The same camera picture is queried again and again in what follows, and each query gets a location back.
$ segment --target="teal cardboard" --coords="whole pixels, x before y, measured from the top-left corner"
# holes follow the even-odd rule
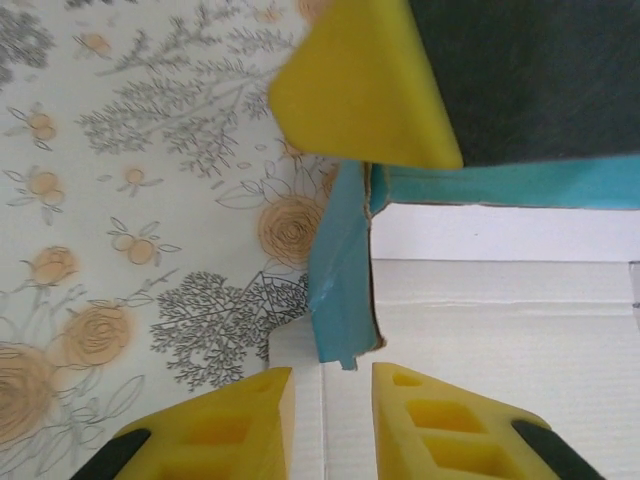
[[[344,161],[311,251],[309,306],[321,362],[356,368],[384,344],[375,317],[369,232],[389,203],[640,209],[640,156],[458,171]]]

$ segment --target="yellow foam block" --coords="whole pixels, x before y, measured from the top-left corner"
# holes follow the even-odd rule
[[[463,166],[406,0],[334,0],[272,82],[269,104],[305,152]]]
[[[511,426],[538,416],[390,363],[373,365],[380,480],[557,480]]]
[[[151,436],[117,480],[285,480],[295,398],[293,372],[273,368],[144,417]]]

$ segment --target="dark green panel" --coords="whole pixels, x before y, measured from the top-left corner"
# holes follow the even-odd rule
[[[640,152],[633,0],[409,0],[466,166]]]

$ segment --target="patterned surface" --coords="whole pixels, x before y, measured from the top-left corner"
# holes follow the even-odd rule
[[[0,0],[0,478],[265,366],[335,162],[265,89],[326,0]]]

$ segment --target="orange rose print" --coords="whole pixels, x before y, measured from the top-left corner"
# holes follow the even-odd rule
[[[153,260],[155,265],[159,266],[162,253],[175,253],[182,250],[174,245],[158,243],[160,237],[152,233],[160,226],[160,222],[145,225],[136,235],[129,233],[129,229],[117,218],[111,218],[111,223],[117,229],[107,232],[113,236],[111,246],[114,250],[125,253],[134,265],[146,265]]]
[[[304,268],[322,212],[310,198],[283,197],[260,216],[258,237],[262,248],[285,265]]]
[[[39,172],[38,167],[32,167],[26,175],[7,170],[4,173],[24,187],[16,188],[22,196],[9,200],[7,205],[21,207],[39,201],[42,204],[42,219],[47,225],[53,225],[53,215],[62,213],[60,205],[65,201],[58,176],[52,172]]]
[[[331,4],[331,0],[296,0],[298,13],[307,22],[315,22]]]
[[[340,167],[338,165],[335,165],[331,170],[329,170],[329,172],[324,177],[322,177],[322,189],[324,190],[324,193],[327,197],[331,195],[333,184],[335,183],[336,178],[338,177],[339,168]]]
[[[24,125],[9,129],[5,132],[6,136],[30,133],[33,138],[33,144],[36,147],[51,151],[51,147],[46,142],[53,140],[56,136],[56,127],[51,116],[42,113],[41,103],[36,102],[31,107],[29,114],[12,107],[7,108],[7,110],[15,118],[24,122]]]
[[[104,365],[129,343],[129,320],[121,307],[92,306],[73,317],[57,339],[64,365],[77,370]]]
[[[100,58],[109,58],[111,46],[102,35],[97,33],[83,33],[80,36],[74,36],[73,39],[80,44],[76,51],[75,58],[91,58],[94,55]]]
[[[40,350],[0,343],[0,444],[38,425],[54,397],[53,371]]]
[[[52,287],[76,271],[76,261],[68,248],[50,247],[29,262],[36,285]]]

